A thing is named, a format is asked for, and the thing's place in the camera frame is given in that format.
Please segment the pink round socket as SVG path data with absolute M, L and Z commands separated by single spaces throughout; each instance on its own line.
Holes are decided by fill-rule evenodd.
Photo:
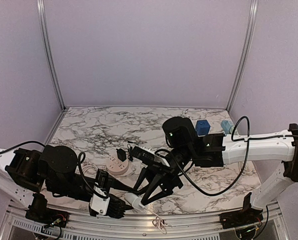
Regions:
M 84 174 L 95 175 L 97 170 L 105 170 L 113 176 L 121 176 L 125 174 L 129 169 L 129 161 L 121 161 L 117 157 L 110 156 L 105 163 L 95 164 L 88 163 L 86 166 L 82 167 Z

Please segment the black power adapter with cable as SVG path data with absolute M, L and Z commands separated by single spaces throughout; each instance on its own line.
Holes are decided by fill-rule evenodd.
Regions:
M 122 148 L 116 149 L 117 158 L 122 162 L 124 162 L 126 160 L 133 162 L 134 157 L 132 155 L 132 152 L 133 152 L 134 147 L 138 147 L 138 146 L 139 146 L 139 144 L 137 142 L 128 140 L 126 150 L 124 150 Z

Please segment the blue cube socket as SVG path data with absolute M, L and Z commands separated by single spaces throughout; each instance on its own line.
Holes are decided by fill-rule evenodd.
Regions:
M 195 125 L 195 131 L 198 136 L 205 136 L 209 134 L 210 124 L 206 119 L 197 120 Z

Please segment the teal power strip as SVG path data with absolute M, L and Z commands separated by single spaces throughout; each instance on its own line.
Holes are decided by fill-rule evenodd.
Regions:
M 223 120 L 221 122 L 221 127 L 225 135 L 231 135 L 233 133 L 234 124 L 230 120 Z M 252 173 L 252 168 L 249 163 L 246 163 L 245 167 L 243 167 L 244 163 L 241 161 L 238 163 L 240 170 L 243 170 L 242 175 L 250 175 Z

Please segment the white usb charger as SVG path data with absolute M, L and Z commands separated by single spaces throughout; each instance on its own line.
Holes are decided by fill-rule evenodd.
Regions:
M 124 199 L 136 210 L 144 209 L 144 205 L 141 203 L 141 198 L 134 193 L 126 193 Z

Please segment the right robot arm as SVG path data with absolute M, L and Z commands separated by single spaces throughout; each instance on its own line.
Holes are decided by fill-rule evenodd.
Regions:
M 168 144 L 165 155 L 136 147 L 132 155 L 146 167 L 140 172 L 134 186 L 135 193 L 125 199 L 135 209 L 169 196 L 175 187 L 182 187 L 180 175 L 192 162 L 201 168 L 223 167 L 247 161 L 279 161 L 275 172 L 256 190 L 249 193 L 236 219 L 247 224 L 256 213 L 294 183 L 298 183 L 298 125 L 269 134 L 235 136 L 233 134 L 207 134 L 199 136 L 187 117 L 172 117 L 162 129 Z

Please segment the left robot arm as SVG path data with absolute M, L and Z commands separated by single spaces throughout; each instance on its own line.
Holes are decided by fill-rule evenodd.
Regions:
M 84 152 L 76 154 L 71 148 L 46 145 L 43 151 L 23 149 L 20 144 L 0 151 L 0 156 L 13 151 L 10 163 L 3 166 L 12 180 L 21 187 L 40 193 L 43 185 L 55 198 L 68 197 L 88 202 L 91 212 L 112 218 L 124 217 L 131 206 L 110 194 L 110 189 L 141 194 L 99 169 L 96 178 L 86 177 L 82 163 Z

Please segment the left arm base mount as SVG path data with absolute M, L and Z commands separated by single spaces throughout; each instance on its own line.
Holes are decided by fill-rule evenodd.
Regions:
M 28 209 L 25 218 L 42 223 L 47 227 L 57 226 L 65 228 L 69 218 L 69 213 L 57 209 L 46 208 L 43 210 Z

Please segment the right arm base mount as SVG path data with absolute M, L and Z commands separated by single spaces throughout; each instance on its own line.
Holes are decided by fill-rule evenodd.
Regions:
M 237 228 L 262 221 L 263 210 L 236 210 L 224 212 L 219 215 L 219 220 L 223 229 Z

